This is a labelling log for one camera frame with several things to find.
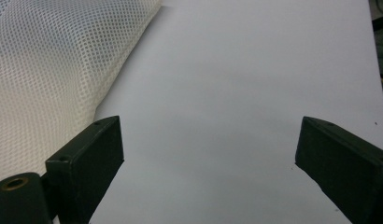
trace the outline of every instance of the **white fabric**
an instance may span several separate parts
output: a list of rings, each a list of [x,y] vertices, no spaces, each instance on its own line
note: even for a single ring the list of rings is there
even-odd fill
[[[89,125],[160,0],[0,0],[0,180]]]

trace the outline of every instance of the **mesh bag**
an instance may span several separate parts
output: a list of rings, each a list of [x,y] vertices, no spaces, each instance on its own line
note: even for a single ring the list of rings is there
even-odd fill
[[[0,180],[93,120],[160,0],[0,0]]]

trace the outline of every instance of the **mesh cloth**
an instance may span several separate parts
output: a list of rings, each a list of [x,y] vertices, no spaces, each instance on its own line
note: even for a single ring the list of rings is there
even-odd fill
[[[0,180],[87,127],[160,0],[0,0]]]

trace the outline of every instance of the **white tabletop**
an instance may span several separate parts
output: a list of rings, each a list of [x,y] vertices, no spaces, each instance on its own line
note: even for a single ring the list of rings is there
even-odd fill
[[[113,115],[125,163],[91,223],[349,223],[294,155],[303,116],[383,148],[368,1],[164,0]]]

